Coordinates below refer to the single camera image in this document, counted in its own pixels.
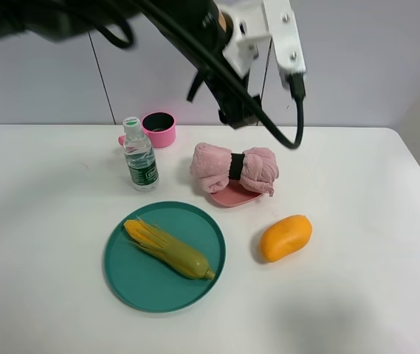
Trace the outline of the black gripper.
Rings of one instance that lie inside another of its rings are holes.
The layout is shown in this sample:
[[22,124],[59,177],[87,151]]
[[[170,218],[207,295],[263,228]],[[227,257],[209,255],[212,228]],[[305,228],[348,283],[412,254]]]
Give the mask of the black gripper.
[[193,102],[200,86],[205,84],[218,103],[218,117],[223,125],[233,129],[242,128],[258,123],[259,119],[251,110],[238,99],[218,75],[209,69],[197,71],[187,93],[187,101]]

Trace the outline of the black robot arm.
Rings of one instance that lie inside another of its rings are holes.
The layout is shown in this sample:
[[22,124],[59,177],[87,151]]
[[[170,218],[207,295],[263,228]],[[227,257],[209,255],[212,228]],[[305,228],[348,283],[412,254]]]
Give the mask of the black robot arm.
[[263,119],[260,98],[247,93],[247,75],[223,56],[234,30],[214,1],[0,1],[0,38],[30,31],[64,41],[97,30],[115,47],[130,49],[135,37],[128,21],[139,14],[196,67],[187,101],[205,84],[223,124],[237,129]]

